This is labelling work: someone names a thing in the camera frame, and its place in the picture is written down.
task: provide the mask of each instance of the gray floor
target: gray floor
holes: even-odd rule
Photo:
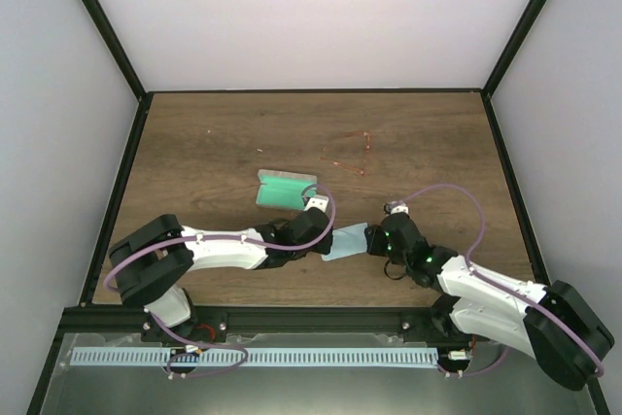
[[[497,351],[478,346],[478,365],[493,360]],[[594,410],[585,391],[561,388],[534,361],[513,351],[491,373],[463,380],[422,369],[242,368],[214,378],[169,381],[159,368],[65,365],[52,380],[42,413],[574,415]]]

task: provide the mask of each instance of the black frame bar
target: black frame bar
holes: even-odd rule
[[[146,315],[143,310],[127,309],[120,305],[95,305],[92,298],[97,286],[102,264],[112,231],[121,207],[121,200],[127,185],[131,167],[138,150],[147,115],[154,92],[147,93],[134,71],[122,45],[98,0],[82,0],[89,15],[99,30],[108,49],[121,69],[136,99],[138,109],[121,160],[121,167],[115,181],[104,222],[97,239],[85,285],[82,290],[81,306],[66,308],[60,319],[58,330],[46,359],[39,383],[36,387],[28,414],[39,413],[43,406],[52,371],[58,357],[65,333],[73,332],[141,332]],[[521,15],[509,41],[493,69],[483,89],[480,88],[398,88],[398,89],[262,89],[262,90],[189,90],[160,92],[478,92],[491,127],[495,145],[510,197],[523,235],[528,257],[536,279],[549,284],[536,237],[525,203],[519,190],[507,149],[491,103],[491,96],[499,86],[514,56],[534,25],[537,16],[547,0],[530,0]],[[259,307],[201,307],[197,314],[211,316],[215,313],[225,317],[227,331],[234,333],[256,333],[267,331],[281,332],[398,332],[409,341],[425,341],[429,345],[458,344],[457,340],[443,337],[429,326],[429,308],[259,308]],[[408,322],[410,328],[404,332],[402,324]],[[609,413],[598,380],[590,380],[588,389],[599,415]]]

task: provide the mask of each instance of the wooden tabletop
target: wooden tabletop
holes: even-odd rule
[[[385,202],[429,185],[465,187],[487,218],[473,259],[533,280],[477,93],[157,94],[112,243],[166,213],[207,230],[291,219],[293,212],[256,205],[260,169],[316,175],[336,198],[337,228],[379,223]],[[432,243],[463,252],[477,235],[477,212],[457,191],[435,190],[409,205]],[[312,254],[277,269],[203,269],[180,285],[197,304],[427,306],[438,297],[408,278],[387,279],[383,265],[365,254],[329,262]],[[120,302],[101,286],[109,270],[106,261],[95,303]]]

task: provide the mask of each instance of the light blue plastic bag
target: light blue plastic bag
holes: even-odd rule
[[[332,247],[328,255],[322,255],[324,261],[350,257],[367,251],[365,229],[367,223],[349,225],[332,232]]]

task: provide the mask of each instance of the purple cable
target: purple cable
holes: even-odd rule
[[[330,219],[328,221],[328,224],[326,228],[322,231],[322,233],[318,235],[315,239],[303,245],[294,245],[294,246],[277,245],[275,243],[262,242],[261,240],[255,240],[253,238],[247,238],[244,240],[244,242],[251,243],[253,245],[259,245],[260,247],[271,248],[273,250],[281,250],[284,252],[297,252],[299,250],[306,250],[307,248],[312,247],[313,245],[318,243],[320,240],[322,240],[324,237],[326,237],[327,234],[332,229],[332,226],[334,225],[334,218],[336,214],[336,206],[334,202],[334,197],[332,196],[332,193],[327,187],[325,187],[324,185],[320,185],[320,184],[313,184],[313,185],[308,186],[302,191],[301,195],[304,196],[304,194],[307,193],[309,190],[315,189],[315,188],[326,192],[328,196],[328,203],[330,205]],[[173,245],[178,245],[180,243],[193,242],[193,241],[196,241],[197,238],[198,238],[197,235],[189,235],[186,237],[171,238],[170,240],[164,240],[162,242],[155,243],[154,245],[151,245],[147,248],[144,248],[134,253],[133,255],[130,255],[129,257],[121,261],[119,264],[117,264],[115,267],[113,267],[113,269],[108,273],[108,275],[104,278],[104,287],[111,292],[118,292],[119,290],[116,287],[113,287],[110,285],[110,281],[112,281],[112,279],[117,274],[119,274],[119,271],[127,267],[129,264],[132,264],[136,260],[142,258],[144,255],[152,253],[156,250],[161,250],[162,248],[170,247]],[[201,240],[202,241],[213,241],[213,240],[241,241],[242,237],[240,237],[239,235],[225,235],[225,234],[203,235],[201,237]]]
[[[462,377],[466,378],[468,376],[481,376],[482,374],[486,374],[489,371],[492,371],[497,366],[499,366],[500,364],[503,363],[503,361],[507,357],[507,354],[509,354],[509,347],[504,347],[503,350],[501,351],[501,354],[499,355],[499,357],[494,362],[490,363],[488,366],[486,366],[486,367],[484,367],[482,369],[478,369],[477,371],[472,371],[471,373],[463,373]],[[447,371],[440,364],[437,364],[436,368],[438,368],[438,371],[440,371],[441,373],[449,374],[450,376],[458,376],[458,377],[460,377],[456,373],[451,373],[451,372]]]
[[[500,283],[498,283],[498,282],[496,282],[496,281],[494,281],[492,279],[489,279],[488,277],[486,277],[483,274],[481,274],[477,270],[477,268],[475,268],[475,265],[470,260],[470,255],[471,255],[471,253],[473,253],[473,250],[475,250],[475,248],[477,248],[477,246],[481,243],[482,238],[484,237],[484,232],[486,231],[486,218],[484,217],[484,211],[483,211],[481,205],[479,204],[477,199],[475,199],[475,196],[473,196],[469,191],[467,191],[466,189],[463,189],[462,187],[459,187],[457,185],[453,185],[453,184],[432,185],[432,186],[427,187],[425,189],[416,191],[413,194],[405,197],[404,199],[402,199],[400,201],[395,201],[395,202],[391,203],[391,205],[392,206],[396,206],[396,205],[399,205],[399,204],[405,204],[406,201],[409,201],[409,200],[413,199],[414,197],[419,196],[420,194],[423,194],[423,193],[425,193],[427,191],[430,191],[430,190],[436,190],[436,189],[454,189],[454,190],[460,191],[463,194],[465,194],[473,202],[473,204],[475,205],[475,208],[477,208],[477,213],[479,214],[479,221],[480,221],[479,234],[477,235],[477,238],[475,239],[473,244],[470,247],[468,247],[468,250],[466,250],[466,253],[465,253],[465,263],[466,263],[466,267],[468,268],[470,273],[473,276],[475,276],[477,279],[485,282],[486,284],[488,284],[490,286],[493,286],[493,287],[496,287],[500,291],[504,291],[506,294],[510,294],[510,295],[514,296],[515,298],[518,298],[519,300],[527,303],[529,306],[535,308],[542,315],[544,315],[546,318],[551,320],[570,339],[572,339],[572,341],[583,352],[585,352],[587,354],[587,356],[590,358],[590,360],[596,366],[596,376],[599,377],[599,378],[601,376],[603,376],[605,374],[605,368],[603,367],[603,362],[601,361],[601,359],[599,359],[599,357],[594,353],[594,351],[592,351],[592,349],[590,349],[590,347],[583,340],[581,340],[581,338],[578,335],[576,335],[576,333],[572,329],[570,329],[566,325],[566,323],[564,323],[557,316],[555,316],[553,313],[551,313],[549,310],[547,310],[546,308],[544,308],[540,304],[535,303],[530,298],[527,298],[525,296],[522,296],[522,295],[516,293],[512,289],[504,286],[503,284],[500,284]]]
[[[236,352],[241,352],[243,354],[242,359],[239,362],[236,362],[230,366],[227,366],[225,368],[219,368],[219,369],[215,369],[214,371],[207,371],[207,372],[202,372],[202,373],[184,373],[186,374],[186,376],[180,376],[182,378],[185,379],[189,379],[189,378],[205,378],[208,376],[215,376],[217,374],[223,374],[223,373],[227,373],[229,371],[232,371],[233,369],[237,368],[238,366],[240,366],[241,364],[245,363],[248,359],[249,359],[249,351],[242,346],[237,346],[237,345],[221,345],[221,344],[210,344],[207,342],[194,342],[193,340],[188,340],[185,339],[184,337],[182,337],[181,335],[177,335],[175,332],[173,332],[158,316],[156,316],[154,313],[152,313],[152,318],[154,319],[155,323],[160,326],[160,328],[167,333],[170,337],[172,337],[173,339],[177,340],[178,342],[181,342],[182,344],[186,344],[186,345],[194,345],[196,347],[198,347],[199,349],[224,349],[224,350],[234,350]],[[171,368],[171,364],[174,363],[176,360],[180,359],[183,356],[186,355],[190,355],[187,353],[184,354],[178,354],[175,355],[173,357],[171,357],[168,362],[166,363],[166,371],[168,372],[169,376],[174,375],[175,373],[173,372],[173,369]]]

